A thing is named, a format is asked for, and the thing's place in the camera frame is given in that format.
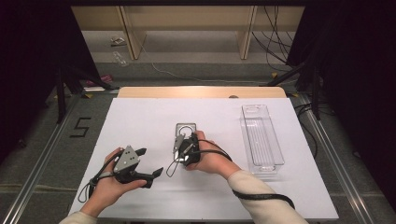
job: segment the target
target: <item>fingers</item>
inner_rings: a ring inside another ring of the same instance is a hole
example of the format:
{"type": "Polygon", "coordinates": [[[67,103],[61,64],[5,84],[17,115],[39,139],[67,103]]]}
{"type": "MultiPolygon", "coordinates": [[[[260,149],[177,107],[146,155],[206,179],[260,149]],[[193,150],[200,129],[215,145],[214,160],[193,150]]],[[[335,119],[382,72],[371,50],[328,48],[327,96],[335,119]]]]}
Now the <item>fingers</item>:
{"type": "Polygon", "coordinates": [[[205,134],[202,131],[195,131],[199,140],[205,140],[205,134]]]}
{"type": "Polygon", "coordinates": [[[143,186],[145,186],[148,182],[146,180],[140,179],[140,180],[135,180],[132,181],[131,183],[128,184],[123,184],[122,187],[124,188],[124,192],[133,190],[133,189],[138,189],[143,186]]]}
{"type": "Polygon", "coordinates": [[[197,164],[198,163],[192,163],[192,164],[186,166],[186,170],[187,171],[196,170],[197,164]]]}
{"type": "MultiPolygon", "coordinates": [[[[108,155],[106,156],[105,162],[107,162],[108,160],[110,160],[110,158],[112,158],[114,155],[116,155],[117,153],[119,153],[119,152],[122,151],[122,150],[123,150],[122,147],[116,148],[114,151],[112,151],[110,154],[108,154],[108,155]]],[[[115,163],[114,160],[111,161],[111,162],[108,164],[108,166],[105,168],[104,172],[110,172],[110,171],[113,169],[113,167],[114,167],[114,163],[115,163]]]]}

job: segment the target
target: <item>transparent plastic tray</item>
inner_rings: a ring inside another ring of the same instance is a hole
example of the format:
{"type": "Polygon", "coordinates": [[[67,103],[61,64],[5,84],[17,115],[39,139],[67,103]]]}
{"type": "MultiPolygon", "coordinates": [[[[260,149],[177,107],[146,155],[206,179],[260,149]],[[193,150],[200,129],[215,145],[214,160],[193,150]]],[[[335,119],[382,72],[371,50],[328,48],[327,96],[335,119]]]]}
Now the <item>transparent plastic tray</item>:
{"type": "Polygon", "coordinates": [[[241,128],[249,171],[273,175],[285,164],[266,105],[242,105],[241,128]]]}

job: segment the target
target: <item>metal rail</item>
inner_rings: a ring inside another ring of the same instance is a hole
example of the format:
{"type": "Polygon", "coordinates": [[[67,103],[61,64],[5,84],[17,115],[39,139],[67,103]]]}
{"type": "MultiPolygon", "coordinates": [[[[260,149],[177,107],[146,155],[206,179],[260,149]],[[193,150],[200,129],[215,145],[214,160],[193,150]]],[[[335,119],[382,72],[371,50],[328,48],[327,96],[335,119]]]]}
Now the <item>metal rail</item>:
{"type": "Polygon", "coordinates": [[[78,102],[79,96],[74,95],[71,98],[70,106],[68,108],[67,113],[64,116],[64,120],[61,123],[57,123],[55,126],[54,131],[49,138],[46,146],[44,147],[43,152],[41,153],[40,157],[38,158],[37,162],[35,163],[35,167],[33,168],[32,172],[29,174],[29,177],[23,184],[20,193],[18,194],[17,198],[14,200],[13,204],[9,207],[8,213],[6,218],[3,220],[3,224],[14,224],[18,223],[24,208],[29,203],[29,200],[33,194],[35,186],[43,174],[47,163],[49,162],[51,155],[56,148],[59,139],[62,136],[64,131],[64,127],[67,124],[68,118],[73,111],[76,103],[78,102]]]}
{"type": "MultiPolygon", "coordinates": [[[[301,94],[300,99],[303,104],[310,103],[306,94],[301,94]]],[[[308,111],[307,114],[359,223],[374,223],[372,215],[370,214],[363,198],[359,194],[358,189],[353,184],[352,179],[350,178],[344,164],[341,162],[337,151],[332,145],[332,141],[326,134],[320,120],[317,120],[311,111],[308,111]]]]}

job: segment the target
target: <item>right hand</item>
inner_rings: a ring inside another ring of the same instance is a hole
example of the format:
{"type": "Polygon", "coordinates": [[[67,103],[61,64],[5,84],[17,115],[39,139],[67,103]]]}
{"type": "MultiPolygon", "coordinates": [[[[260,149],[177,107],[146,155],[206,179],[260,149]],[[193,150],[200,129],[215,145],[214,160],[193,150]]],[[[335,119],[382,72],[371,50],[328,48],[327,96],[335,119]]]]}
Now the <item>right hand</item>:
{"type": "MultiPolygon", "coordinates": [[[[202,131],[196,131],[198,140],[206,140],[205,134],[202,131]]],[[[216,147],[214,141],[209,141],[213,144],[207,143],[206,141],[199,141],[200,150],[218,150],[220,149],[216,147]]],[[[186,167],[186,170],[199,170],[209,174],[218,174],[223,176],[225,179],[228,179],[230,175],[240,170],[239,166],[237,166],[232,161],[229,161],[224,156],[217,153],[202,153],[201,159],[197,163],[190,164],[186,167]]]]}
{"type": "MultiPolygon", "coordinates": [[[[107,155],[105,162],[121,151],[120,147],[115,149],[107,155]]],[[[111,172],[115,164],[113,160],[108,164],[104,172],[111,172]]],[[[103,178],[99,180],[91,198],[82,206],[80,211],[88,216],[98,217],[105,208],[115,203],[122,194],[141,188],[146,184],[146,180],[135,180],[128,184],[121,184],[114,176],[103,178]]]]}

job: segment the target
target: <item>white sleeve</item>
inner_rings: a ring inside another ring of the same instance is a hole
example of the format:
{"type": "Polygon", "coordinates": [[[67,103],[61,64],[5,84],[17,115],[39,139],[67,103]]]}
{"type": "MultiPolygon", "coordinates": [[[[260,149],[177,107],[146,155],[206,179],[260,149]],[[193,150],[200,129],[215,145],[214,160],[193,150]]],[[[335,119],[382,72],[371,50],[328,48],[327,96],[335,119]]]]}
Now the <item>white sleeve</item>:
{"type": "MultiPolygon", "coordinates": [[[[231,189],[243,194],[274,194],[274,190],[248,171],[237,171],[228,178],[231,189]]],[[[243,200],[256,224],[300,224],[308,223],[287,202],[283,200],[243,200]]]]}
{"type": "Polygon", "coordinates": [[[59,224],[96,224],[96,217],[90,217],[82,212],[70,214],[59,224]]]}

